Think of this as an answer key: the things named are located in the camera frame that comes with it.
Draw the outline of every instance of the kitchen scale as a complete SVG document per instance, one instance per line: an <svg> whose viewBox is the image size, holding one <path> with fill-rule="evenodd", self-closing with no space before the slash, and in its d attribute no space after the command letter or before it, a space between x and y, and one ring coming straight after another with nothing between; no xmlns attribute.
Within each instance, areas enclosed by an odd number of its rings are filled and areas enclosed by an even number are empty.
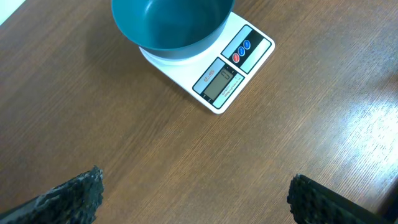
<svg viewBox="0 0 398 224"><path fill-rule="evenodd" d="M231 12L221 35L190 58L162 58L140 47L145 58L200 103L223 113L275 49L275 42Z"/></svg>

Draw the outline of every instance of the dark fuzzy object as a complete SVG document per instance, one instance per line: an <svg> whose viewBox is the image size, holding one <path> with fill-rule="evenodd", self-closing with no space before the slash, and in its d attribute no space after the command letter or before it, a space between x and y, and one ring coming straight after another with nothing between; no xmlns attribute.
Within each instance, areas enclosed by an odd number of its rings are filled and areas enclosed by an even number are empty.
<svg viewBox="0 0 398 224"><path fill-rule="evenodd" d="M0 224L92 223L103 199L102 180L102 170L95 166L93 170L0 215Z"/></svg>
<svg viewBox="0 0 398 224"><path fill-rule="evenodd" d="M298 224L389 223L304 175L291 181L287 203Z"/></svg>

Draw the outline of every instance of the red button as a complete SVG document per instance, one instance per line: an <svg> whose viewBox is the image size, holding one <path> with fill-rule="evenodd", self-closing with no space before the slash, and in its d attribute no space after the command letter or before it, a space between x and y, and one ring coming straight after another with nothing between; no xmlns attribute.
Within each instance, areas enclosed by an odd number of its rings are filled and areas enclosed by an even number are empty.
<svg viewBox="0 0 398 224"><path fill-rule="evenodd" d="M239 55L238 55L237 53L233 54L233 55L232 55L232 60L233 60L235 63L238 63L238 62L239 62Z"/></svg>

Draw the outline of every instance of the table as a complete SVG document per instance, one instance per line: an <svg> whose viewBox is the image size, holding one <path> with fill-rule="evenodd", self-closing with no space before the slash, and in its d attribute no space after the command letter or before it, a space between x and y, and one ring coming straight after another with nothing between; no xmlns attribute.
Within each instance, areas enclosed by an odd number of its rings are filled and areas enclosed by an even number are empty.
<svg viewBox="0 0 398 224"><path fill-rule="evenodd" d="M26 1L0 27L0 212L95 164L96 223L293 223L297 173L380 212L398 184L398 2L234 12L276 49L217 116L144 60L109 1Z"/></svg>

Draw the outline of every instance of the teal bowl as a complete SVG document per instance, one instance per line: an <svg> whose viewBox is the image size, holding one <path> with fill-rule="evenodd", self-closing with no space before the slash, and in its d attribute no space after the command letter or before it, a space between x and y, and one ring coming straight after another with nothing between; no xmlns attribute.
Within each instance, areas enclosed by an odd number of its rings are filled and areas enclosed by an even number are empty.
<svg viewBox="0 0 398 224"><path fill-rule="evenodd" d="M221 34L234 0L112 0L120 31L150 53L189 57Z"/></svg>

